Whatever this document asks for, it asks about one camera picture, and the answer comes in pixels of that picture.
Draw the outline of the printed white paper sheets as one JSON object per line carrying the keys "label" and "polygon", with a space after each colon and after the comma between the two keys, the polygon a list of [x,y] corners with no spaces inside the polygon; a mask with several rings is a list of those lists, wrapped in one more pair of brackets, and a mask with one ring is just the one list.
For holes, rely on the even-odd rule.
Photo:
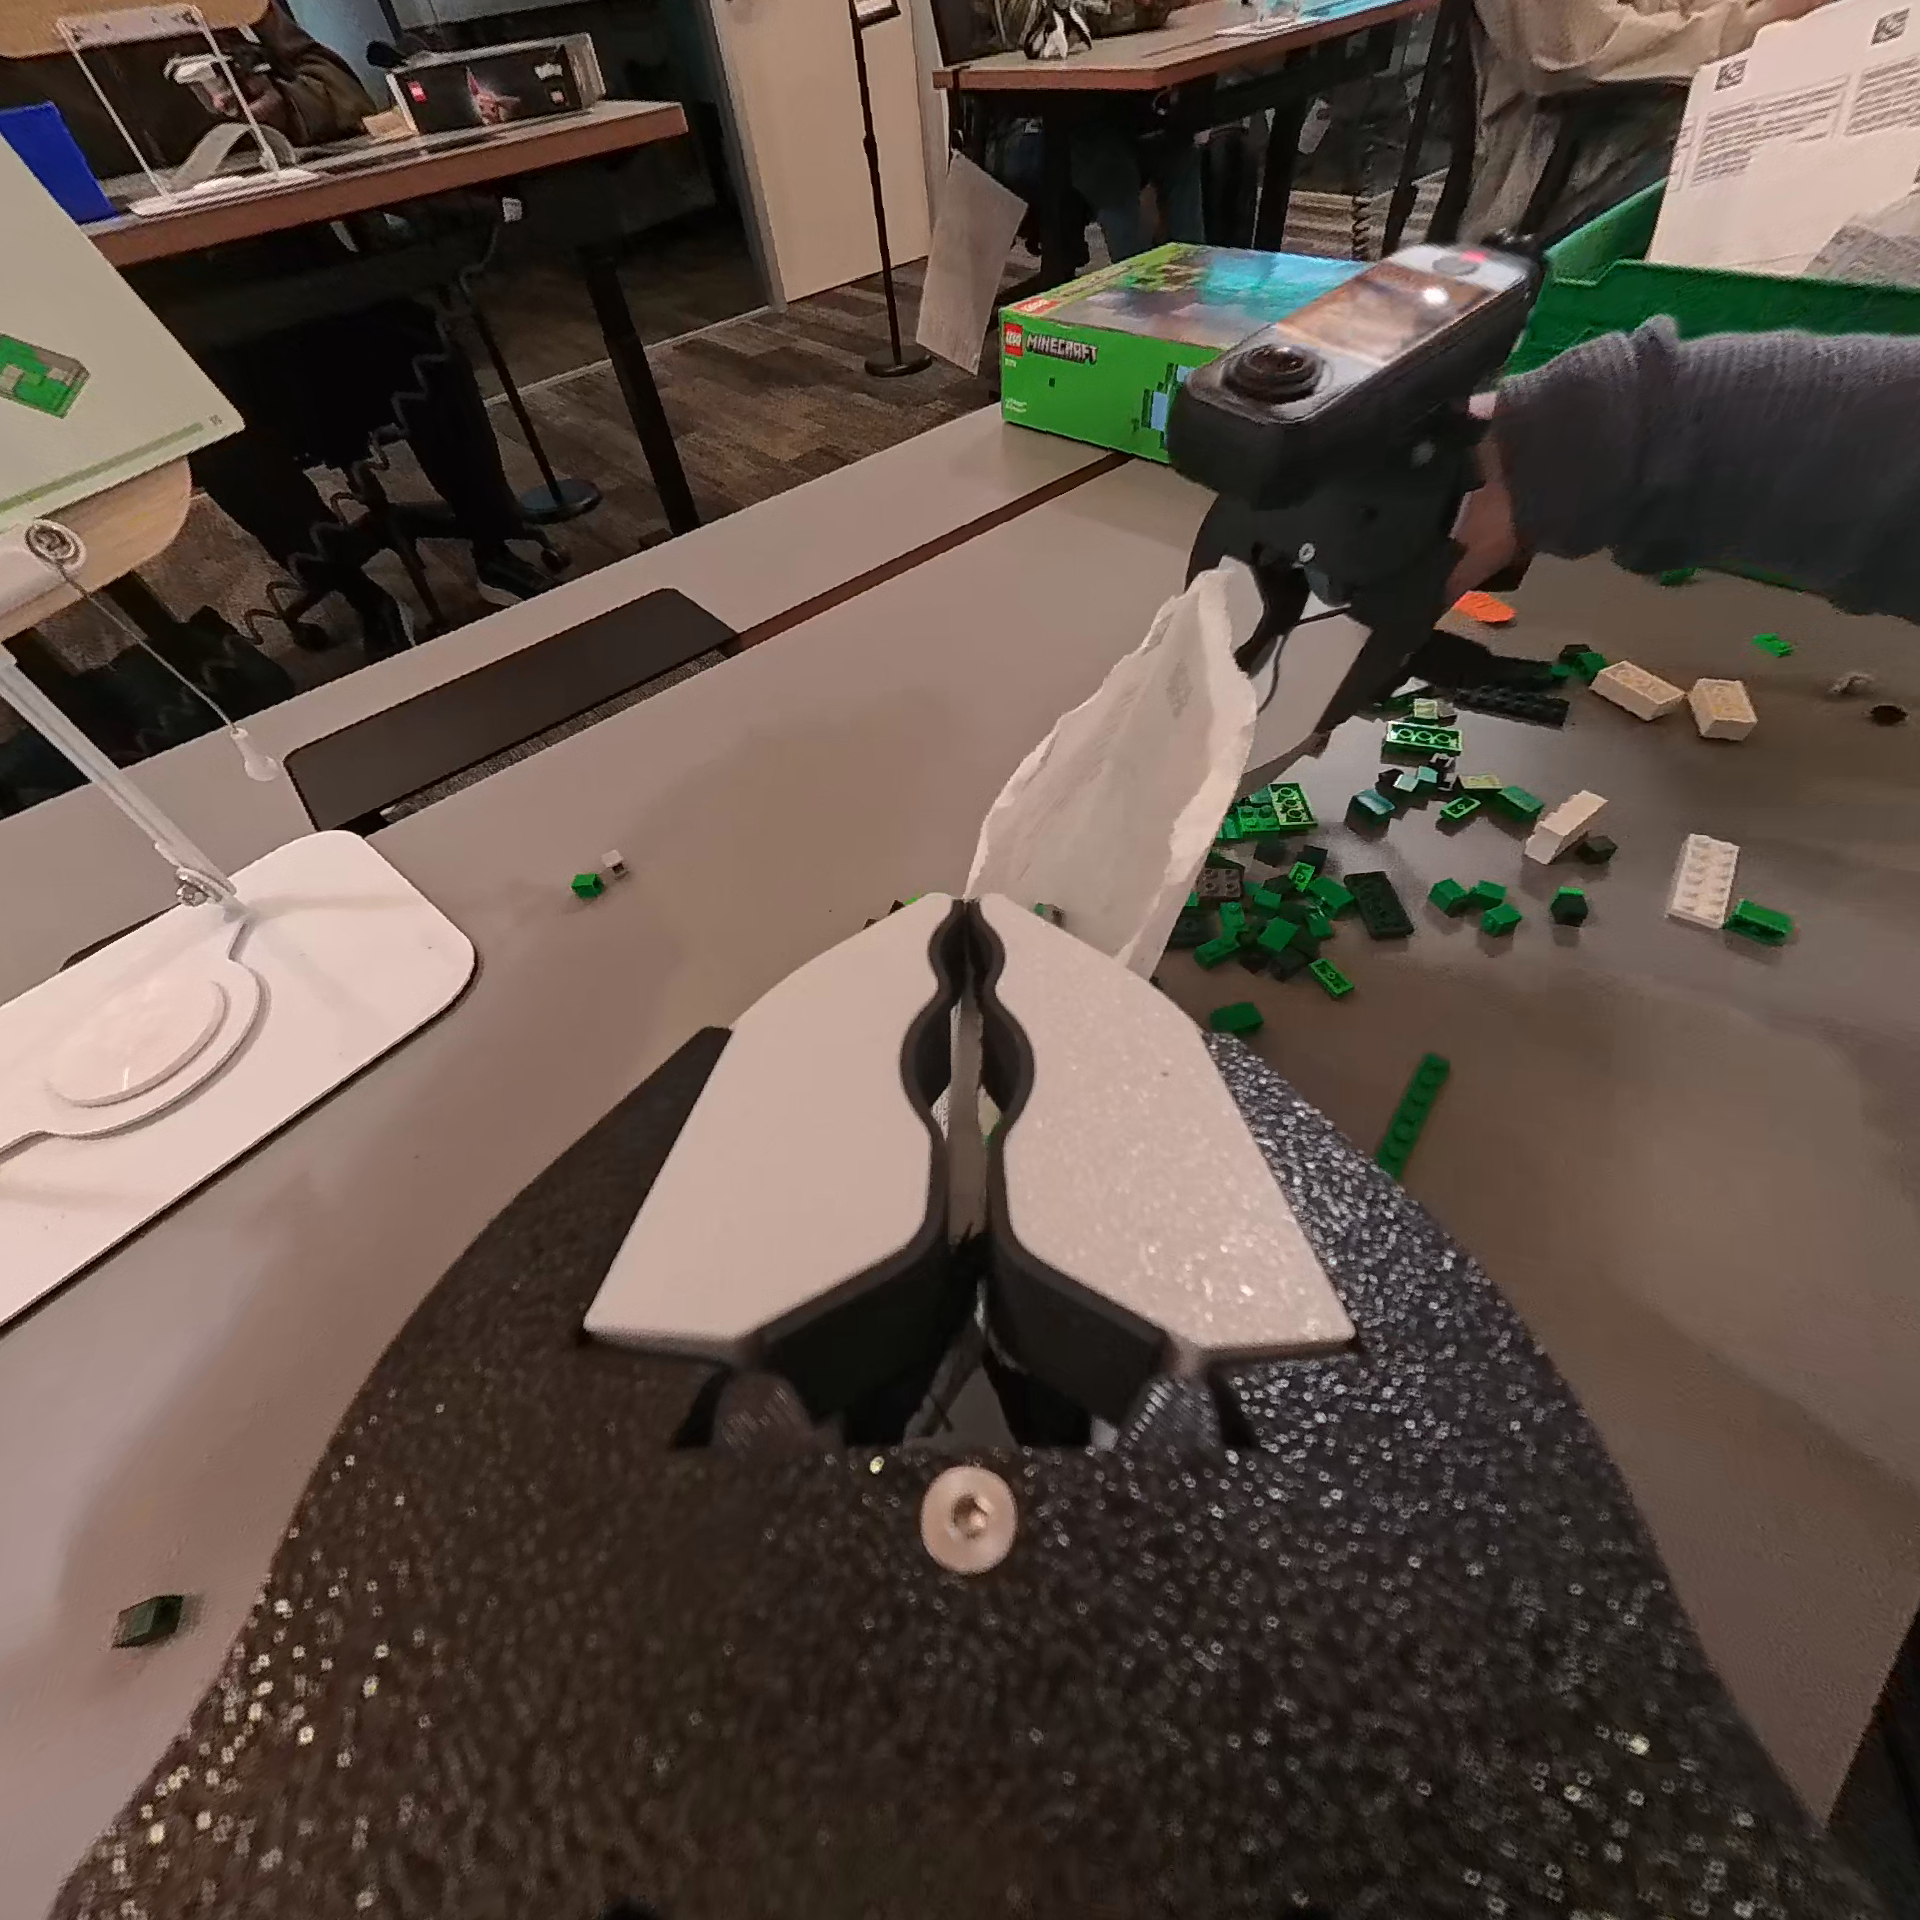
{"label": "printed white paper sheets", "polygon": [[1826,4],[1702,67],[1645,260],[1800,277],[1918,178],[1918,4]]}

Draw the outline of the wooden background table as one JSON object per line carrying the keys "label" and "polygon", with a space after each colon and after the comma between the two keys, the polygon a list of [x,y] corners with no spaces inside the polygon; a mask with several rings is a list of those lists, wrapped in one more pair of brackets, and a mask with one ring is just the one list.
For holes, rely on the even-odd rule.
{"label": "wooden background table", "polygon": [[245,178],[234,196],[173,200],[151,212],[122,208],[81,233],[111,265],[132,267],[447,194],[501,202],[532,187],[528,211],[560,221],[558,244],[582,282],[664,525],[679,538],[701,516],[620,282],[620,253],[642,225],[623,211],[620,187],[577,178],[582,170],[615,176],[638,154],[664,154],[646,160],[642,173],[664,193],[666,221],[712,204],[684,105],[608,100],[487,133],[361,145],[321,160],[304,180]]}
{"label": "wooden background table", "polygon": [[1444,4],[1325,4],[1290,21],[1258,19],[1245,4],[1182,8],[1161,27],[1097,40],[1062,59],[1018,51],[970,56],[959,4],[935,4],[940,61],[930,83],[957,110],[954,133],[968,155],[1005,117],[1040,125],[1040,265],[1010,291],[1040,298],[1076,274],[1072,265],[1072,133],[1097,108],[1127,102],[1169,136],[1213,133],[1271,113],[1247,250],[1279,251],[1288,214],[1300,130],[1316,98],[1388,72],[1415,21],[1440,19]]}

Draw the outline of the blue container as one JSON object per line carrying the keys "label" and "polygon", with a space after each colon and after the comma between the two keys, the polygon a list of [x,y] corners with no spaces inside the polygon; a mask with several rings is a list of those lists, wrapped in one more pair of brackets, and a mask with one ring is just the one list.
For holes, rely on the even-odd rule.
{"label": "blue container", "polygon": [[114,218],[100,178],[55,102],[1,108],[1,137],[47,196],[80,227]]}

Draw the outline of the black office chair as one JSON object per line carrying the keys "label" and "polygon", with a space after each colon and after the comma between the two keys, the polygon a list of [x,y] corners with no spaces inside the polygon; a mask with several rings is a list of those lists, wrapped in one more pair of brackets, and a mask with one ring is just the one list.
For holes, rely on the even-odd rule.
{"label": "black office chair", "polygon": [[312,320],[279,338],[289,361],[304,465],[348,475],[352,496],[402,563],[421,540],[470,553],[474,590],[508,609],[554,585],[569,553],[534,529],[501,458],[464,348],[439,309],[398,298]]}

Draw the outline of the grey desk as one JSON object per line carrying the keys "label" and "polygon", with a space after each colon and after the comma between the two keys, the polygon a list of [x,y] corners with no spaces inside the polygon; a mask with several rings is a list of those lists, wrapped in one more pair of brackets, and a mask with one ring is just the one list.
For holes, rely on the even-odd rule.
{"label": "grey desk", "polygon": [[[1157,964],[1263,1000],[1216,1066],[1359,1321],[1223,1442],[681,1448],[714,1366],[585,1336],[734,1021],[965,884],[1204,508],[977,414],[269,715],[664,588],[744,641],[375,832],[470,987],[5,1333],[5,1916],[1871,1913],[1818,1818],[1914,1617],[1911,628],[1540,563],[1519,648],[1760,708],[1471,723],[1609,801],[1580,932],[1500,822],[1336,826],[1378,725],[1300,769],[1415,932],[1342,923],[1345,1000]],[[1688,832],[1791,945],[1664,916]]]}

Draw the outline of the white book stand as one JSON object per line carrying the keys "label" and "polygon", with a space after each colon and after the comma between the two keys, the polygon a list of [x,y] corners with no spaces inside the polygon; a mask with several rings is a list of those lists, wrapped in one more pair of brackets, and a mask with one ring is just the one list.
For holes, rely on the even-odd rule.
{"label": "white book stand", "polygon": [[350,832],[228,875],[5,657],[6,702],[177,904],[1,1011],[1,1321],[33,1313],[464,997],[474,946]]}

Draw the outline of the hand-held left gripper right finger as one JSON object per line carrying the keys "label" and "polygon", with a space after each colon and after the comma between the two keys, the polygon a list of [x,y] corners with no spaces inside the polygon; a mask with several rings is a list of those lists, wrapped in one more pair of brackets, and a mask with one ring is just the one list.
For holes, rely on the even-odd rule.
{"label": "hand-held left gripper right finger", "polygon": [[1005,896],[975,900],[999,1348],[1093,1419],[1157,1380],[1344,1354],[1345,1305],[1192,1020]]}

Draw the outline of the green cardboard toy box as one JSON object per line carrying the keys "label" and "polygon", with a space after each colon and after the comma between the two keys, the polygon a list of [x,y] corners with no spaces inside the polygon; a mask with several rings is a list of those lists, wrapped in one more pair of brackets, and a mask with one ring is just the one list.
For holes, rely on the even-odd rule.
{"label": "green cardboard toy box", "polygon": [[1167,242],[999,314],[1012,426],[1166,462],[1185,378],[1359,274],[1350,258]]}

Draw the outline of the white studded toy plate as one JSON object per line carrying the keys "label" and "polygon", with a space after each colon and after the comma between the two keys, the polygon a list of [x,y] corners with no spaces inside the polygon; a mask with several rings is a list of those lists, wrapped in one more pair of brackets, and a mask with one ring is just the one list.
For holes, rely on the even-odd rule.
{"label": "white studded toy plate", "polygon": [[1672,861],[1664,914],[1692,929],[1724,931],[1736,906],[1738,844],[1688,832]]}

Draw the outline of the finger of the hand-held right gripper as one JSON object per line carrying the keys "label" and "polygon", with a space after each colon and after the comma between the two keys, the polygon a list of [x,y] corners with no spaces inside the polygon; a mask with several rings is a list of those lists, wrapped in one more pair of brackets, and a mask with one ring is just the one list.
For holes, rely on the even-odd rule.
{"label": "finger of the hand-held right gripper", "polygon": [[1328,721],[1336,692],[1352,669],[1366,632],[1349,618],[1304,618],[1274,649],[1255,680],[1255,734],[1244,769],[1245,787],[1285,780],[1288,769],[1313,757],[1336,728]]}

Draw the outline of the pile of green toy bricks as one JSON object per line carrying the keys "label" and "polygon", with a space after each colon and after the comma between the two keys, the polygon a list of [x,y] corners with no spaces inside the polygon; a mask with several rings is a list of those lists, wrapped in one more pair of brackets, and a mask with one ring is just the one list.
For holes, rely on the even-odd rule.
{"label": "pile of green toy bricks", "polygon": [[[1565,681],[1590,689],[1609,660],[1575,648],[1549,664],[1509,665],[1519,669],[1517,677],[1492,683],[1557,692]],[[1597,870],[1613,861],[1615,842],[1594,828],[1554,865],[1526,861],[1522,848],[1534,826],[1557,804],[1546,806],[1530,788],[1500,774],[1460,772],[1463,712],[1444,705],[1436,685],[1389,690],[1375,712],[1382,717],[1385,769],[1350,794],[1349,828],[1381,837],[1408,811],[1431,804],[1431,820],[1441,832],[1465,830],[1478,819],[1525,828],[1519,860],[1528,874],[1568,861]],[[1352,979],[1325,956],[1336,925],[1356,918],[1368,940],[1396,945],[1410,940],[1415,921],[1385,870],[1336,870],[1325,848],[1304,844],[1311,828],[1316,816],[1304,790],[1290,781],[1262,785],[1229,804],[1172,923],[1167,948],[1189,954],[1202,972],[1237,966],[1279,981],[1306,976],[1328,997],[1345,1000]],[[1447,921],[1471,923],[1487,941],[1512,937],[1526,916],[1517,888],[1502,881],[1441,875],[1429,888],[1425,904]],[[1581,882],[1560,881],[1545,898],[1545,914],[1552,929],[1580,932],[1593,918],[1593,896]],[[1735,892],[1735,913],[1717,932],[1780,948],[1796,937],[1796,921],[1780,908]]]}

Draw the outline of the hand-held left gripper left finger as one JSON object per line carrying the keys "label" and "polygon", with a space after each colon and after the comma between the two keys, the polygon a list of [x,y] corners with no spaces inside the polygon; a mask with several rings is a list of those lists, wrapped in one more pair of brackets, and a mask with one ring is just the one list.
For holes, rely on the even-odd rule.
{"label": "hand-held left gripper left finger", "polygon": [[935,1105],[968,913],[921,896],[729,1029],[582,1333],[786,1380],[814,1421],[953,1333],[950,1173]]}

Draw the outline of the long narrow green plate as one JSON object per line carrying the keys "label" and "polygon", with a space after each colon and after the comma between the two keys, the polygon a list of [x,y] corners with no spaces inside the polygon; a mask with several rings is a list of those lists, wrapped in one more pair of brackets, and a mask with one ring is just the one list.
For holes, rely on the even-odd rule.
{"label": "long narrow green plate", "polygon": [[1389,1180],[1404,1182],[1408,1162],[1449,1077],[1450,1061],[1436,1051],[1425,1051],[1408,1077],[1375,1147],[1375,1163]]}

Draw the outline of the white door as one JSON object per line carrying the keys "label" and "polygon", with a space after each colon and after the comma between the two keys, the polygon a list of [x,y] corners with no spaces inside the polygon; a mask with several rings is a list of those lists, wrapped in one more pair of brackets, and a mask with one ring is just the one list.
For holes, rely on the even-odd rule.
{"label": "white door", "polygon": [[[870,25],[866,57],[894,260],[930,242],[927,67],[916,4]],[[777,309],[880,270],[846,3],[711,3],[730,148]]]}

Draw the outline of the green plastic bin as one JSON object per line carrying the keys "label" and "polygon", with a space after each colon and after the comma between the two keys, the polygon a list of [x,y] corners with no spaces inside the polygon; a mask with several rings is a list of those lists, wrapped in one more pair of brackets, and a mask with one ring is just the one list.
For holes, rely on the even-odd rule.
{"label": "green plastic bin", "polygon": [[1557,355],[1666,320],[1679,338],[1800,330],[1914,338],[1914,289],[1661,267],[1645,250],[1661,211],[1648,187],[1549,246],[1542,289],[1506,378]]}

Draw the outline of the white printed paper bag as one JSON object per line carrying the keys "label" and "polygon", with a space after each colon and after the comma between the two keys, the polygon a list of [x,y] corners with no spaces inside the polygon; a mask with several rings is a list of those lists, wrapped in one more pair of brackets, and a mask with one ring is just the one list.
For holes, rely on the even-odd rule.
{"label": "white printed paper bag", "polygon": [[1058,906],[1072,937],[1150,966],[1172,884],[1209,851],[1204,804],[1229,797],[1253,750],[1256,697],[1229,606],[1241,577],[1238,564],[1199,573],[1018,764],[981,828],[970,904]]}

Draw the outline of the white paper sheet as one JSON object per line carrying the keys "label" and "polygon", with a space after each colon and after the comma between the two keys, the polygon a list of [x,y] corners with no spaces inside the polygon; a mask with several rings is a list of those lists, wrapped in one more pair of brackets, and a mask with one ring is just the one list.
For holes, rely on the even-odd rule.
{"label": "white paper sheet", "polygon": [[1026,200],[954,152],[935,211],[919,293],[916,346],[968,374],[981,371],[1000,277]]}

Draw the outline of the background book stand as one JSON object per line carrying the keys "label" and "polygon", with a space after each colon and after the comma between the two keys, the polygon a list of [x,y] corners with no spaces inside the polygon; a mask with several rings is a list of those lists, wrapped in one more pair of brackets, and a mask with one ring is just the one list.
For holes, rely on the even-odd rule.
{"label": "background book stand", "polygon": [[130,206],[292,170],[365,100],[286,4],[5,4],[1,108],[31,102],[61,110]]}

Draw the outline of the black floor stand pole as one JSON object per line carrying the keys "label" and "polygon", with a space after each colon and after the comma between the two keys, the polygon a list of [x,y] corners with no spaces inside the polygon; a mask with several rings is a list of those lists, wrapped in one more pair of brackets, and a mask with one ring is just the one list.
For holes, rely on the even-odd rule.
{"label": "black floor stand pole", "polygon": [[866,57],[866,32],[870,25],[880,25],[889,19],[900,16],[900,8],[895,3],[885,3],[878,8],[864,8],[860,3],[848,3],[848,27],[852,41],[852,65],[854,65],[854,90],[857,90],[857,108],[860,108],[860,125],[861,125],[861,154],[868,170],[870,180],[870,212],[873,212],[873,229],[874,229],[874,244],[878,244],[878,260],[880,260],[880,294],[881,294],[881,314],[885,314],[885,330],[887,330],[887,346],[885,353],[874,353],[866,360],[864,371],[873,380],[900,380],[914,378],[930,369],[930,353],[924,348],[912,348],[905,341],[905,330],[900,320],[900,302],[895,289],[895,264],[892,251],[892,233],[889,233],[889,218],[885,206],[885,185],[881,185],[881,166],[880,166],[880,139],[874,125],[874,110],[873,110],[873,80],[870,67]]}

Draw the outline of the person's right forearm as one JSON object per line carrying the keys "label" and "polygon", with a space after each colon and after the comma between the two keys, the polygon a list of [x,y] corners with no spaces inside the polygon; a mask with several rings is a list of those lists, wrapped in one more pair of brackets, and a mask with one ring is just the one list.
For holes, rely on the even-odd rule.
{"label": "person's right forearm", "polygon": [[1530,558],[1785,581],[1918,620],[1918,341],[1650,320],[1496,389]]}

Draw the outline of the black toy box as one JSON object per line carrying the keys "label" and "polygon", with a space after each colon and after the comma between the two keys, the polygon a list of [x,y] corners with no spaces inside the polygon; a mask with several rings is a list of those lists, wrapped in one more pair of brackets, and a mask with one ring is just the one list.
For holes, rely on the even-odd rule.
{"label": "black toy box", "polygon": [[386,68],[386,83],[418,137],[570,117],[608,97],[585,32],[406,56]]}

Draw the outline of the person's right hand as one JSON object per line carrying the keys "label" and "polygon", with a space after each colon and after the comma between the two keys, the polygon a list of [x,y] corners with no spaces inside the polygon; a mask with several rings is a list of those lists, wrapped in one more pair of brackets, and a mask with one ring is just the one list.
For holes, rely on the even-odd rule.
{"label": "person's right hand", "polygon": [[1447,594],[1457,602],[1468,592],[1502,592],[1525,577],[1530,560],[1522,540],[1516,506],[1496,436],[1496,394],[1477,394],[1469,414],[1478,424],[1473,445],[1477,485],[1457,504],[1450,542],[1455,563],[1447,581]]}

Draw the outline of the instruction booklet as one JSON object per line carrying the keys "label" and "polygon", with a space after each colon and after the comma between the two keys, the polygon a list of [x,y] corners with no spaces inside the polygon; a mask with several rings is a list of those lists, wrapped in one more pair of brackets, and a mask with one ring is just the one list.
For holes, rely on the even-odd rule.
{"label": "instruction booklet", "polygon": [[175,337],[1,148],[1,525],[63,510],[245,427]]}

